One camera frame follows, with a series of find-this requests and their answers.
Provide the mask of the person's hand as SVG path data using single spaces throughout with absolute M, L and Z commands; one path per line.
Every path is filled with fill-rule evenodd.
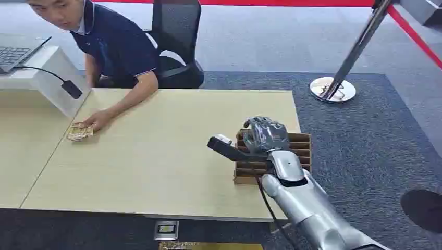
M 94 132 L 100 131 L 108 125 L 113 118 L 114 113 L 111 110 L 104 109 L 93 113 L 89 118 L 82 122 L 83 127 L 91 127 Z

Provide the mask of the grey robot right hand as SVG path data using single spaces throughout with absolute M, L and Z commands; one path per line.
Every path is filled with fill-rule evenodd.
M 274 149 L 288 149 L 290 141 L 285 125 L 269 117 L 255 116 L 248 118 L 243 132 L 246 148 L 252 153 L 264 153 Z

